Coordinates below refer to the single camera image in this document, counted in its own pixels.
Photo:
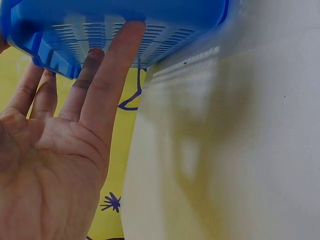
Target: knuckle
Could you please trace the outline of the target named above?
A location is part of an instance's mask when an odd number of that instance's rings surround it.
[[[110,93],[114,90],[115,85],[106,79],[97,78],[92,82],[91,87],[94,90]]]
[[[50,84],[42,85],[39,91],[44,91],[46,94],[53,95],[53,96],[57,95],[57,88]]]
[[[28,85],[18,86],[17,91],[21,92],[31,98],[33,98],[36,94],[36,89],[34,87],[30,87]]]
[[[92,81],[90,81],[89,79],[78,78],[72,87],[88,90],[91,85],[91,82]]]

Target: blue plastic basket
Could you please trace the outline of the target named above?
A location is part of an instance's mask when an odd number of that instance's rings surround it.
[[[147,68],[217,26],[226,9],[226,0],[2,0],[0,23],[10,45],[73,79],[127,21],[146,23],[132,67]]]

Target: finger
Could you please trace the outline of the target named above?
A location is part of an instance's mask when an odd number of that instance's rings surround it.
[[[5,39],[3,38],[3,36],[2,36],[2,34],[0,32],[0,54],[4,50],[8,49],[9,47],[10,47],[9,44],[5,41]]]
[[[14,108],[26,116],[35,98],[43,73],[43,68],[38,67],[31,62],[24,72],[21,81],[18,83],[12,99],[6,107]]]
[[[86,95],[94,79],[105,53],[100,49],[93,49],[83,64],[79,77],[70,89],[69,95],[63,105],[59,117],[78,122],[84,105]]]
[[[88,90],[79,122],[103,141],[111,141],[126,76],[145,29],[143,22],[132,21],[124,24],[110,44]]]
[[[55,114],[58,103],[56,74],[45,70],[35,95],[31,119],[48,119]]]

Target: blue squiggle line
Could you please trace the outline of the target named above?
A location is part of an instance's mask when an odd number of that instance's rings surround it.
[[[137,97],[139,97],[142,93],[142,88],[141,88],[141,68],[138,68],[138,73],[137,73],[137,92],[132,96],[130,97],[129,99],[123,101],[120,105],[119,105],[119,108],[122,109],[122,110],[125,110],[125,111],[137,111],[138,110],[138,107],[126,107],[126,105],[130,102],[132,102],[133,100],[135,100]]]

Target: skin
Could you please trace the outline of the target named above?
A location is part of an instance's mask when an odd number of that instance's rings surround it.
[[[117,107],[145,27],[128,22],[106,54],[89,52],[59,117],[53,117],[56,76],[30,63],[0,113],[0,240],[86,238],[108,173]],[[0,53],[8,47],[0,36]]]

